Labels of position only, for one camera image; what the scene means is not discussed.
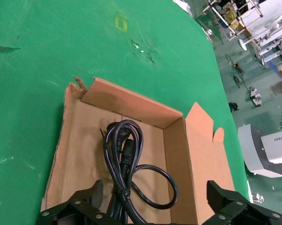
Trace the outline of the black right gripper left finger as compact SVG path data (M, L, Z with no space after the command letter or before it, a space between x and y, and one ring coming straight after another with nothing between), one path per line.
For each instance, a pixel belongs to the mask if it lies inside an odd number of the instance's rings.
M103 200L103 181L89 189L76 191L66 202L42 211L39 225L108 225L110 218L99 209Z

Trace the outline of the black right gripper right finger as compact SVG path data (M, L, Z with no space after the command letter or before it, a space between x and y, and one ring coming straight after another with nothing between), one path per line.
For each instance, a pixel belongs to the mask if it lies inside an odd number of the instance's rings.
M207 200L215 214L205 225L282 225L282 214L253 204L213 180L207 182Z

